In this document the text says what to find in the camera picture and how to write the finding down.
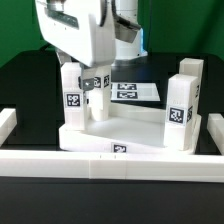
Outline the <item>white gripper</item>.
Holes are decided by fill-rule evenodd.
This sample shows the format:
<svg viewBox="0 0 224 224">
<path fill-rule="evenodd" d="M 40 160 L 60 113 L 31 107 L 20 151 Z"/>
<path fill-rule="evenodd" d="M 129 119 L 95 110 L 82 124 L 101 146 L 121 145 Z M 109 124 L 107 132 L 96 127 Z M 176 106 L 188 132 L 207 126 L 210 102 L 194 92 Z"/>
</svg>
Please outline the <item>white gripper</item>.
<svg viewBox="0 0 224 224">
<path fill-rule="evenodd" d="M 111 65 L 116 55 L 110 0 L 35 0 L 35 6 L 42 36 L 58 48 L 59 63 L 71 57 L 83 63 L 80 86 L 92 90 L 97 69 L 90 67 Z"/>
</svg>

